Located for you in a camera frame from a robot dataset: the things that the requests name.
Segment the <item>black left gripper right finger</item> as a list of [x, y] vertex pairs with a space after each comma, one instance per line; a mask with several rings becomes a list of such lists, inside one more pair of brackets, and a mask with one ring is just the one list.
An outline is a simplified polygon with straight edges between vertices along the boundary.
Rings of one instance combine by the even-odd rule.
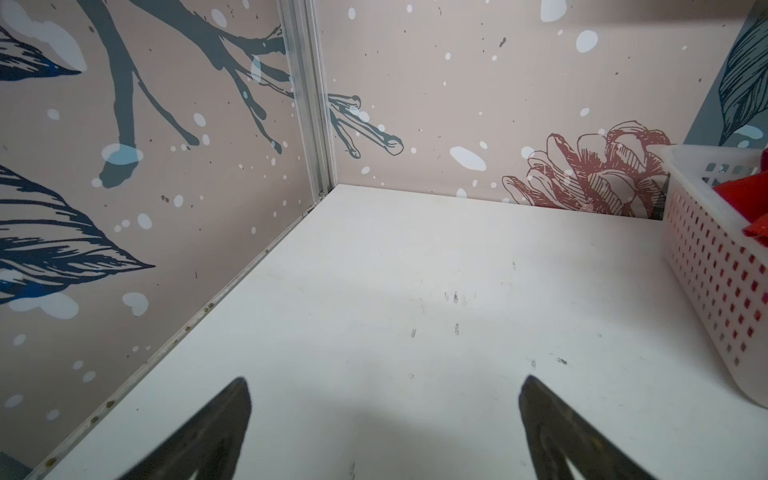
[[537, 377], [528, 376], [518, 397], [532, 465], [538, 479], [651, 479]]

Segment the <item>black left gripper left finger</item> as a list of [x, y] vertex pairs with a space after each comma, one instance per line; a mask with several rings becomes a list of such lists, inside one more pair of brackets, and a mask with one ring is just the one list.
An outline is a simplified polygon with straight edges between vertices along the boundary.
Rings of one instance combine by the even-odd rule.
[[251, 412], [247, 381], [237, 377], [121, 478], [233, 478]]

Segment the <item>red shorts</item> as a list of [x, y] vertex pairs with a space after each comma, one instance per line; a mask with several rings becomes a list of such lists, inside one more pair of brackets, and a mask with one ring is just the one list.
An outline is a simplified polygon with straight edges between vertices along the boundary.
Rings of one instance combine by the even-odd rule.
[[725, 182], [714, 190], [749, 222], [743, 233], [767, 246], [767, 150], [761, 153], [758, 174]]

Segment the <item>white perforated plastic basket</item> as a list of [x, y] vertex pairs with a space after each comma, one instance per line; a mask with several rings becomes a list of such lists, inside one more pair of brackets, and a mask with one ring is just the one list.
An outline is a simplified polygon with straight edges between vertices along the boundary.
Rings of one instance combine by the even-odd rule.
[[659, 149], [669, 173], [664, 257], [736, 386], [767, 404], [767, 248], [715, 190], [760, 170], [754, 149], [675, 145]]

